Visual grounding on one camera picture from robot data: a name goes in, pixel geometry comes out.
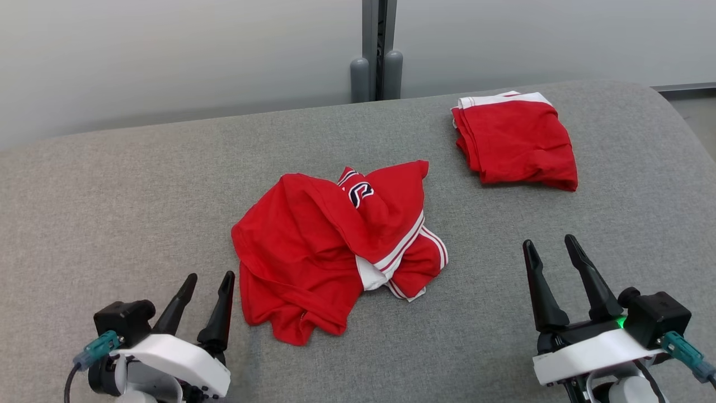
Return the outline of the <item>grey partition post with slot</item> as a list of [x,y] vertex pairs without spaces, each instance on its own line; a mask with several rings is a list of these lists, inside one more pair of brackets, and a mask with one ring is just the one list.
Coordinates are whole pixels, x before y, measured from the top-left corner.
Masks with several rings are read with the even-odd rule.
[[361,57],[350,63],[351,102],[401,98],[403,54],[394,48],[397,0],[361,0]]

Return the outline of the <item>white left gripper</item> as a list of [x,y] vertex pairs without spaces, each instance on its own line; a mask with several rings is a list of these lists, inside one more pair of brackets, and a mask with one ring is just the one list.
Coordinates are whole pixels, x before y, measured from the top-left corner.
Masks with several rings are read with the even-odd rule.
[[230,370],[211,355],[228,349],[235,273],[225,273],[218,299],[195,346],[175,337],[182,314],[194,295],[196,273],[190,273],[164,309],[152,334],[117,357],[115,403],[204,403],[225,398]]

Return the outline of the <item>red shorts with white stripe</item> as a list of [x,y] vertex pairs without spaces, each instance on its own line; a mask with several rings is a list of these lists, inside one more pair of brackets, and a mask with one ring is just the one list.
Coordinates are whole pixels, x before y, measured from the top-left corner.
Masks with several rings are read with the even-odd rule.
[[461,97],[451,113],[456,145],[483,184],[532,182],[569,192],[578,188],[568,131],[540,92]]

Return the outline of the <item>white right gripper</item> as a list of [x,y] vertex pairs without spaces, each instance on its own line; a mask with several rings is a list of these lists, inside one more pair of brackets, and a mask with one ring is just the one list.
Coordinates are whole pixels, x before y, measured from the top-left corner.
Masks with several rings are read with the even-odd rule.
[[539,332],[533,357],[537,381],[544,387],[562,385],[569,403],[661,403],[661,389],[649,371],[660,350],[645,349],[623,329],[624,321],[616,318],[624,309],[601,273],[574,235],[565,235],[564,243],[580,273],[591,321],[570,324],[545,280],[534,243],[525,240],[527,285]]

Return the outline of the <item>red basketball jersey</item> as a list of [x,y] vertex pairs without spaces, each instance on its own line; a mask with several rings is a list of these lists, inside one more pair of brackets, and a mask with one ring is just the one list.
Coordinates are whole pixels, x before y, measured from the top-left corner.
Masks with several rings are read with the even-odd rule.
[[337,181],[285,174],[231,229],[243,316],[304,346],[321,329],[341,336],[361,294],[388,288],[414,301],[449,262],[425,223],[425,160]]

